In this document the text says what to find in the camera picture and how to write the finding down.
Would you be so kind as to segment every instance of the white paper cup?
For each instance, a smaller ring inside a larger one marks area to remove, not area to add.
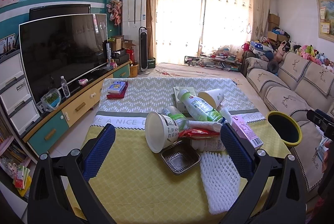
[[[213,108],[217,109],[217,107],[224,100],[224,92],[223,90],[217,88],[209,91],[199,92],[198,97],[204,99],[208,104],[210,104]]]
[[[179,127],[174,120],[157,112],[150,112],[145,121],[146,142],[155,153],[172,145],[179,137]]]

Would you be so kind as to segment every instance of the barcode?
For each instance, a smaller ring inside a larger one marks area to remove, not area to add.
[[[253,145],[254,146],[257,146],[257,145],[260,145],[260,144],[262,144],[262,141],[261,141],[261,139],[260,138],[254,138],[254,139],[252,139],[251,140],[252,141],[252,143],[253,143]]]

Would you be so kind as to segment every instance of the white foam fruit net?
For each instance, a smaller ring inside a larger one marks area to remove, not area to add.
[[[240,175],[228,155],[201,154],[201,178],[213,215],[228,211],[239,193]]]

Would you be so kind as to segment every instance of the green box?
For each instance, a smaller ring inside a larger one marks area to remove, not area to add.
[[[147,68],[148,69],[154,69],[155,68],[155,58],[147,60]]]

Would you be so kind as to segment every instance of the blue gripper pad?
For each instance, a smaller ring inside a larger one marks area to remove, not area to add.
[[[113,125],[109,125],[104,130],[102,135],[98,138],[96,144],[89,152],[83,163],[83,177],[88,182],[90,178],[94,178],[100,167],[106,158],[111,146],[113,145],[116,137],[116,130]]]
[[[245,150],[240,140],[226,124],[220,129],[220,139],[231,157],[239,175],[250,180],[254,175],[254,162]]]

